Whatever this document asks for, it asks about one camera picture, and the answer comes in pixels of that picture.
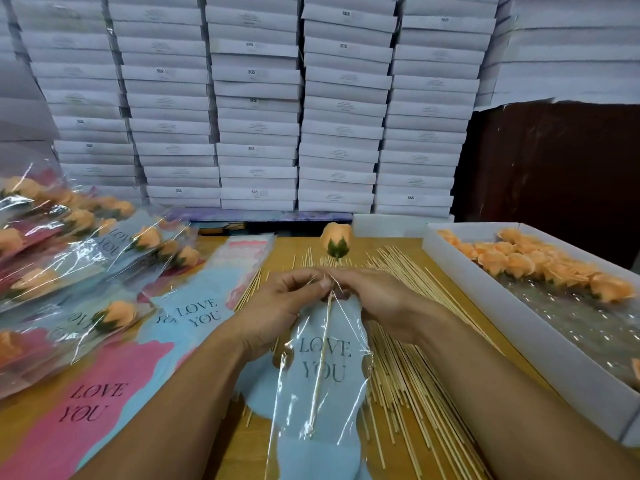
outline person's left hand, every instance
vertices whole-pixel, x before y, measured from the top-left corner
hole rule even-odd
[[[255,360],[295,322],[305,306],[324,298],[332,281],[315,269],[271,273],[269,279],[227,323],[241,338],[247,360]]]

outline person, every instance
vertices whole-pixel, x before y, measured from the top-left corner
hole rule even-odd
[[[349,268],[272,274],[73,479],[201,478],[244,364],[267,352],[334,282],[360,298],[364,320],[423,350],[499,480],[640,479],[625,448],[448,309],[388,273]]]

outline forearm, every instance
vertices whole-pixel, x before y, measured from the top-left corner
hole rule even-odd
[[[199,480],[245,362],[229,325],[221,324],[73,480]]]
[[[637,460],[462,320],[420,317],[420,348],[500,480],[637,480]]]

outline hand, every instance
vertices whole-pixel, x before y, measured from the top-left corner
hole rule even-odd
[[[267,282],[227,321],[240,336],[247,360],[265,354],[293,325],[300,308],[329,293],[332,281],[322,277],[311,268],[271,273]]]
[[[409,289],[385,271],[370,268],[324,267],[345,291],[360,298],[363,320],[372,319],[400,342],[416,344],[426,317],[450,315],[444,306]]]

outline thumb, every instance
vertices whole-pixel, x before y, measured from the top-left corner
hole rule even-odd
[[[303,286],[299,290],[288,293],[289,303],[292,307],[292,312],[298,313],[300,308],[309,303],[313,303],[319,299],[324,298],[331,290],[333,283],[329,279],[324,279],[315,283],[309,283]]]

